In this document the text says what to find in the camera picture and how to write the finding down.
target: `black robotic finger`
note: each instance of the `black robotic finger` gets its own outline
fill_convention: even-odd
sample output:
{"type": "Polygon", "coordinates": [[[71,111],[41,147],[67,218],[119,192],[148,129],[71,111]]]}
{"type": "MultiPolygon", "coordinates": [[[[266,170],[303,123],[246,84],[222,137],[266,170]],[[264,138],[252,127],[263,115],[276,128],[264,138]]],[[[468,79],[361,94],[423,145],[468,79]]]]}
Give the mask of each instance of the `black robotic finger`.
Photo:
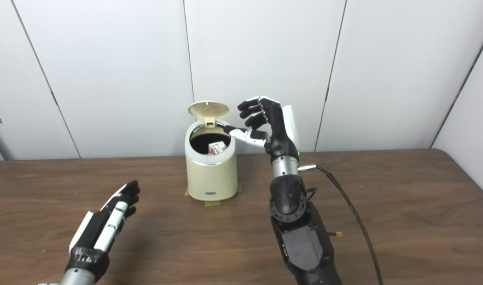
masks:
{"type": "Polygon", "coordinates": [[[261,112],[261,107],[259,105],[257,106],[251,106],[245,110],[243,110],[241,113],[240,113],[240,118],[241,119],[245,119],[246,117],[252,115],[252,114],[256,114],[258,112],[261,112]]]}
{"type": "Polygon", "coordinates": [[[254,121],[254,123],[252,124],[252,130],[257,130],[264,124],[266,124],[265,119],[254,121]]]}
{"type": "Polygon", "coordinates": [[[252,106],[258,106],[258,105],[259,105],[258,98],[250,99],[247,101],[243,101],[240,105],[238,105],[238,110],[243,111],[243,110],[247,110],[252,106]]]}
{"type": "Polygon", "coordinates": [[[122,194],[124,195],[129,195],[131,197],[134,197],[134,196],[138,196],[138,194],[140,193],[141,189],[139,187],[135,188],[135,189],[131,189],[125,193],[121,192],[122,194]]]}
{"type": "Polygon", "coordinates": [[[251,139],[266,139],[267,135],[268,135],[267,132],[253,130],[250,133],[250,138],[251,139]]]}
{"type": "Polygon", "coordinates": [[[127,203],[127,205],[129,205],[129,207],[130,207],[130,206],[138,203],[139,200],[140,200],[140,196],[131,197],[131,199],[129,200],[129,203],[127,203]]]}
{"type": "Polygon", "coordinates": [[[126,213],[124,214],[124,217],[129,218],[130,216],[134,215],[136,213],[136,207],[130,207],[129,209],[126,210],[126,213]]]}
{"type": "Polygon", "coordinates": [[[259,113],[257,115],[253,115],[252,117],[250,117],[249,119],[247,119],[245,121],[245,126],[251,127],[252,129],[256,129],[256,128],[254,128],[254,125],[262,126],[265,123],[266,123],[266,119],[264,118],[264,115],[261,112],[261,113],[259,113]]]}
{"type": "Polygon", "coordinates": [[[138,181],[137,180],[133,180],[129,183],[126,184],[126,186],[122,189],[122,191],[120,191],[121,194],[126,194],[126,193],[129,193],[131,191],[134,191],[136,188],[138,188],[138,181]]]}

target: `robotic hand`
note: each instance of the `robotic hand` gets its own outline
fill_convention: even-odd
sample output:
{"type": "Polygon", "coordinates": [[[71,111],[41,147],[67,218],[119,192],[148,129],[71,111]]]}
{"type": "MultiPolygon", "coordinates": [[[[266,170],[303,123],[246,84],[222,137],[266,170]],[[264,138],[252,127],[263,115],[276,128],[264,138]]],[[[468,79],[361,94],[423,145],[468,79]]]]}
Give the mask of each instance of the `robotic hand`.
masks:
{"type": "Polygon", "coordinates": [[[69,263],[60,283],[39,285],[93,285],[106,273],[108,253],[124,221],[136,212],[140,188],[134,180],[122,186],[95,213],[88,212],[69,245],[69,263]]]}
{"type": "Polygon", "coordinates": [[[245,126],[225,126],[224,132],[248,144],[263,146],[272,157],[274,180],[270,184],[269,209],[278,246],[298,285],[342,285],[334,264],[330,234],[314,204],[307,200],[298,167],[298,137],[290,106],[267,97],[254,97],[238,106],[245,126]],[[258,131],[270,124],[272,135],[258,131]]]}
{"type": "Polygon", "coordinates": [[[244,101],[238,106],[238,110],[242,119],[249,117],[245,126],[252,129],[225,126],[226,133],[247,144],[264,147],[272,156],[272,161],[284,155],[294,157],[297,161],[299,142],[290,105],[282,108],[278,101],[260,96],[244,101]],[[266,132],[257,130],[266,123],[272,127],[271,137],[266,132]]]}

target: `trash can lid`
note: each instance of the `trash can lid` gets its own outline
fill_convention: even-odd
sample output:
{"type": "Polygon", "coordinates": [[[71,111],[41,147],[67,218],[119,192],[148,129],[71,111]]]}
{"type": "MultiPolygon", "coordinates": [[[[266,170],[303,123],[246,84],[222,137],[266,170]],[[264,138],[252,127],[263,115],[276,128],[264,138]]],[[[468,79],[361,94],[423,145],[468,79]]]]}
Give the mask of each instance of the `trash can lid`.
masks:
{"type": "Polygon", "coordinates": [[[221,118],[229,112],[229,107],[214,101],[199,101],[189,106],[189,114],[196,118],[221,118]]]}

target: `trash can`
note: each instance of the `trash can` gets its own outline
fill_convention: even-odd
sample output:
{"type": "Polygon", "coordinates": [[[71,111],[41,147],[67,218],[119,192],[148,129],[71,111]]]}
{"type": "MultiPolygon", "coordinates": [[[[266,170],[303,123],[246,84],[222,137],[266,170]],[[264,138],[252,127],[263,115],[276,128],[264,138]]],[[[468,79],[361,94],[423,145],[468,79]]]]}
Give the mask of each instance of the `trash can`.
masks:
{"type": "Polygon", "coordinates": [[[185,134],[189,195],[201,201],[229,199],[238,190],[236,139],[224,133],[228,123],[219,119],[229,108],[217,102],[200,101],[188,110],[197,118],[185,134]]]}

